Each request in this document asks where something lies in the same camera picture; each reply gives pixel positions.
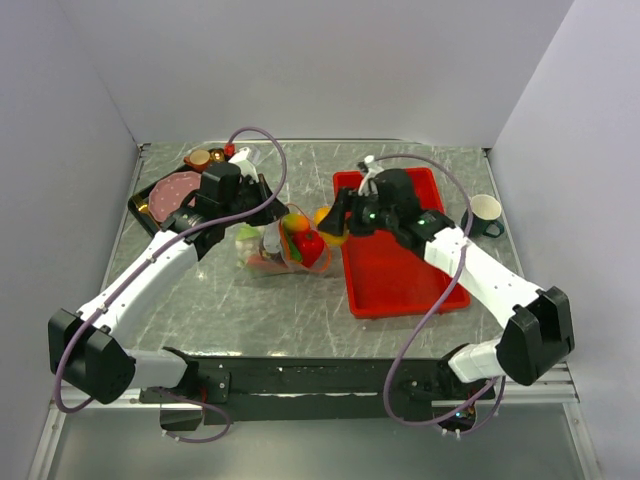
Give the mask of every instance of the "plastic bag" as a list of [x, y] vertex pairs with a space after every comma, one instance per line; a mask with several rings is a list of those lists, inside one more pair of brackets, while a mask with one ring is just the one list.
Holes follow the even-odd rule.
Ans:
[[[311, 219], [293, 204], [287, 205], [289, 209], [297, 210], [308, 221], [310, 229], [317, 232], [317, 226]], [[322, 253], [313, 264], [303, 265], [304, 258], [296, 247], [293, 236], [287, 233], [283, 227], [283, 219], [271, 223], [264, 227], [251, 227], [243, 225], [236, 235], [236, 251], [238, 252], [238, 263], [242, 267], [265, 273], [293, 273], [309, 272], [322, 273], [331, 263], [331, 250], [321, 237], [323, 249]]]

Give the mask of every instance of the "cup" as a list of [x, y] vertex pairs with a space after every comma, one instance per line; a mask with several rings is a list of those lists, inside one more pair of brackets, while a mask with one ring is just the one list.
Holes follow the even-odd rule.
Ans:
[[[470, 237], [498, 238], [504, 233], [504, 225], [498, 218], [502, 215], [502, 205], [491, 195], [476, 195], [471, 199], [471, 211], [473, 223], [471, 224]], [[469, 212], [464, 212], [460, 225], [464, 229], [467, 224]]]

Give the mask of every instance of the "metal table surface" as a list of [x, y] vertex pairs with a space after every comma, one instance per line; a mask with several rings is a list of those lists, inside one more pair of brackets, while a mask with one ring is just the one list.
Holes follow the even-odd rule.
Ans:
[[[279, 157], [267, 142], [252, 143], [261, 151], [258, 170], [271, 185], [280, 177]], [[354, 170], [366, 155], [415, 153], [429, 156], [460, 179], [469, 195], [495, 194], [489, 165], [480, 148], [432, 148], [400, 141], [282, 142], [289, 162], [280, 194], [306, 212], [333, 198], [332, 175]], [[155, 143], [145, 145], [135, 191], [181, 165], [194, 148], [215, 144]], [[386, 165], [425, 166], [411, 160]], [[463, 200], [455, 186], [435, 171], [446, 213], [459, 220]], [[292, 357], [394, 357], [419, 317], [357, 320], [349, 311], [339, 249], [325, 275], [259, 277], [237, 266], [234, 229], [202, 261], [186, 273], [140, 319], [124, 346], [156, 350], [171, 346], [192, 354]], [[113, 281], [147, 246], [150, 238], [127, 213], [109, 270]], [[517, 257], [508, 233], [481, 238], [481, 248], [512, 270]], [[467, 342], [493, 338], [497, 322], [475, 299], [470, 307], [436, 316], [409, 351], [410, 357], [440, 357]]]
[[[248, 143], [262, 151], [263, 162], [259, 169], [273, 183], [280, 175], [273, 148], [266, 142]], [[496, 193], [481, 149], [431, 148], [398, 141], [282, 143], [291, 168], [281, 198], [295, 201], [308, 211], [331, 199], [331, 177], [335, 171], [354, 169], [356, 162], [367, 154], [425, 154], [450, 168], [470, 195]], [[191, 149], [208, 146], [145, 145], [133, 189], [137, 191], [172, 171]], [[397, 164], [421, 166], [418, 162], [405, 160]], [[435, 174], [446, 212], [459, 219], [464, 210], [461, 197], [442, 174]], [[144, 250], [149, 240], [142, 227], [127, 213], [105, 283], [116, 278]], [[418, 317], [354, 319], [348, 308], [340, 260], [335, 261], [324, 277], [282, 275], [255, 279], [236, 266], [233, 243], [231, 233], [187, 272], [182, 281], [141, 319], [137, 329], [126, 339], [125, 346], [154, 350], [167, 345], [189, 353], [212, 355], [393, 357], [418, 321]], [[508, 226], [502, 237], [495, 240], [481, 238], [477, 243], [508, 268], [521, 273], [508, 236]], [[439, 357], [461, 343], [490, 339], [498, 330], [491, 315], [472, 300], [467, 309], [434, 318], [418, 337], [410, 356]], [[388, 478], [398, 471], [404, 472], [404, 478], [463, 478], [469, 475], [483, 478], [491, 475], [496, 478], [513, 478], [514, 475], [522, 478], [602, 478], [565, 363], [558, 364], [531, 387], [509, 381], [503, 401], [505, 408], [501, 411], [513, 415], [500, 415], [490, 428], [462, 442], [463, 450], [455, 441], [442, 443], [434, 432], [394, 428], [390, 420], [371, 419], [249, 422], [234, 425], [234, 434], [216, 445], [223, 447], [219, 452], [218, 449], [206, 449], [206, 453], [199, 453], [201, 450], [197, 448], [165, 452], [165, 448], [173, 449], [174, 446], [171, 445], [173, 442], [165, 443], [159, 435], [154, 435], [158, 431], [159, 405], [141, 404], [138, 396], [139, 391], [131, 390], [109, 405], [94, 402], [86, 412], [69, 417], [68, 421], [65, 421], [67, 416], [52, 405], [30, 478], [85, 478], [89, 473], [96, 476], [96, 472], [99, 472], [96, 478], [114, 478], [114, 475], [118, 478], [209, 478], [211, 469], [220, 465], [224, 465], [225, 470], [218, 471], [216, 478], [326, 478], [324, 467], [336, 458], [333, 476], [337, 478]], [[63, 397], [69, 404], [85, 398], [71, 387], [63, 389]], [[439, 406], [451, 404], [437, 403]], [[478, 407], [486, 409], [484, 403], [479, 402]], [[236, 455], [246, 450], [243, 450], [245, 442], [262, 447], [256, 439], [273, 439], [276, 438], [274, 435], [282, 441], [276, 441], [272, 449], [263, 452], [264, 455]], [[122, 452], [118, 450], [115, 455], [100, 457], [99, 452], [111, 452], [111, 447], [121, 443], [123, 438], [131, 439], [132, 445], [136, 445], [137, 456], [143, 461], [131, 463], [131, 448], [126, 445], [120, 449]], [[60, 448], [56, 448], [58, 441], [61, 441]], [[354, 446], [358, 455], [362, 455], [356, 459], [345, 457], [346, 463], [341, 462], [343, 452], [351, 455]], [[454, 448], [456, 461], [452, 463], [451, 449]], [[396, 458], [396, 450], [411, 458]], [[313, 458], [320, 455], [318, 458], [330, 461], [323, 463], [323, 468], [317, 469], [313, 476], [313, 470], [298, 468], [311, 458], [304, 455], [304, 451], [314, 452]], [[386, 457], [383, 454], [380, 462], [370, 463], [372, 451], [391, 453]], [[172, 459], [173, 466], [188, 465], [187, 471], [165, 468], [167, 463], [162, 461], [165, 457]], [[527, 459], [531, 458], [536, 461], [527, 464]]]

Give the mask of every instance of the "scratched metal surface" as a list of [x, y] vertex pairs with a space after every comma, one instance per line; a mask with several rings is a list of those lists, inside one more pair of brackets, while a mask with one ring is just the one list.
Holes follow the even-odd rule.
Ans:
[[[213, 144], [156, 143], [143, 152], [136, 190], [180, 165], [190, 150]], [[278, 156], [266, 143], [258, 169], [270, 185], [280, 176]], [[280, 195], [307, 212], [329, 203], [332, 175], [354, 170], [365, 155], [410, 152], [430, 156], [450, 168], [470, 195], [493, 193], [488, 163], [477, 148], [432, 148], [407, 142], [283, 142], [289, 160], [287, 184]], [[394, 165], [395, 160], [387, 162]], [[403, 166], [422, 166], [402, 160]], [[464, 206], [455, 186], [440, 172], [436, 180], [446, 212], [459, 220]], [[192, 354], [393, 357], [419, 317], [356, 320], [349, 311], [342, 261], [336, 258], [324, 276], [279, 275], [255, 278], [237, 266], [234, 231], [140, 319], [125, 347], [156, 350], [171, 346]], [[130, 214], [111, 265], [113, 281], [147, 246], [150, 238]], [[516, 269], [507, 235], [477, 242], [508, 268]], [[493, 338], [495, 320], [477, 301], [469, 308], [436, 316], [409, 350], [411, 357], [440, 357], [466, 342]]]

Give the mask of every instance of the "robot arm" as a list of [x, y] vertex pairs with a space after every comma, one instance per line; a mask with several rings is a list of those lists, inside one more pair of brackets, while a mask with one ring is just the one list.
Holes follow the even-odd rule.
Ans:
[[[77, 313], [59, 310], [49, 320], [49, 355], [52, 372], [71, 337], [96, 311], [99, 320], [89, 326], [76, 344], [63, 373], [63, 379], [101, 403], [110, 403], [128, 388], [175, 388], [189, 382], [190, 364], [179, 352], [171, 350], [126, 350], [120, 342], [127, 338], [135, 322], [149, 304], [177, 282], [182, 275], [217, 243], [233, 221], [205, 228], [186, 238], [176, 238], [191, 227], [216, 218], [246, 212], [261, 203], [271, 191], [249, 161], [252, 152], [241, 149], [228, 163], [214, 163], [202, 173], [200, 188], [191, 192], [162, 224], [145, 251], [96, 298]], [[288, 212], [278, 200], [267, 208], [243, 219], [250, 225], [266, 225]], [[173, 242], [164, 252], [152, 256], [159, 248]], [[132, 274], [151, 262], [137, 277]], [[117, 302], [107, 309], [106, 298], [120, 292]]]
[[360, 188], [340, 189], [318, 228], [340, 236], [372, 235], [386, 230], [397, 242], [450, 276], [461, 250], [466, 262], [459, 283], [496, 318], [504, 332], [478, 345], [462, 345], [445, 356], [461, 382], [508, 375], [531, 385], [574, 348], [569, 300], [559, 289], [543, 291], [481, 250], [455, 223], [437, 210], [424, 210], [406, 171], [373, 171], [361, 165]]

